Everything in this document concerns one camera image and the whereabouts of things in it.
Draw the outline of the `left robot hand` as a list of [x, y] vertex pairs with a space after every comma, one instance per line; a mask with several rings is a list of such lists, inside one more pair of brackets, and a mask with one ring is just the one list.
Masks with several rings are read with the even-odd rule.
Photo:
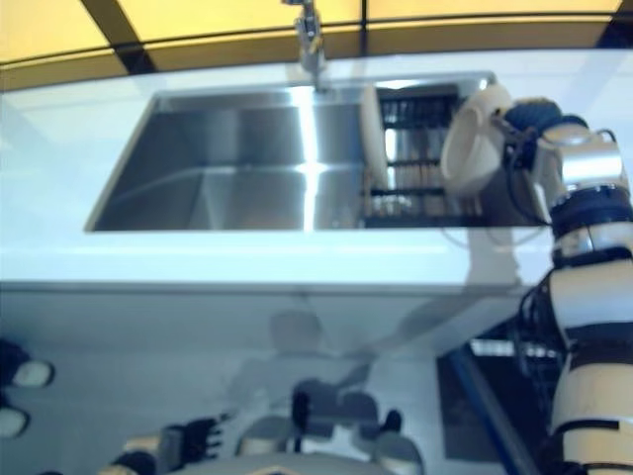
[[192, 420], [184, 425], [165, 427], [160, 433], [160, 459], [168, 469], [216, 459], [223, 445], [221, 421], [216, 418]]

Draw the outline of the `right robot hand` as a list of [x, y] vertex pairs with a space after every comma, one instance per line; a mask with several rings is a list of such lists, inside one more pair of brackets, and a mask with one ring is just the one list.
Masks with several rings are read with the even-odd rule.
[[547, 130], [558, 126], [588, 129], [584, 119], [564, 114], [557, 103], [545, 98], [517, 100], [506, 109], [497, 109], [491, 121], [507, 144], [516, 145], [534, 144]]

